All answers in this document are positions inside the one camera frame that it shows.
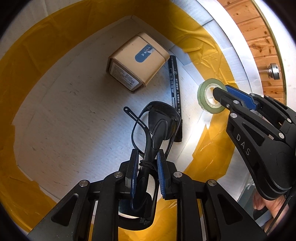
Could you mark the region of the person's right hand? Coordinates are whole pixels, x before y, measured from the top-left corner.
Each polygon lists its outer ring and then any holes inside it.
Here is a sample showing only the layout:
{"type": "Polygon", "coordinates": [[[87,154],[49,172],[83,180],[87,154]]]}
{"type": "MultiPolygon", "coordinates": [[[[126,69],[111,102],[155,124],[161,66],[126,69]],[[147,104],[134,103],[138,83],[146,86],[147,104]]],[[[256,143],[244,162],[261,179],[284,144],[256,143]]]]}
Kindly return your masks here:
{"type": "Polygon", "coordinates": [[[253,207],[255,210],[262,210],[266,207],[271,214],[271,219],[268,222],[271,222],[274,220],[285,201],[286,198],[283,195],[272,201],[266,200],[256,191],[253,196],[253,207]]]}

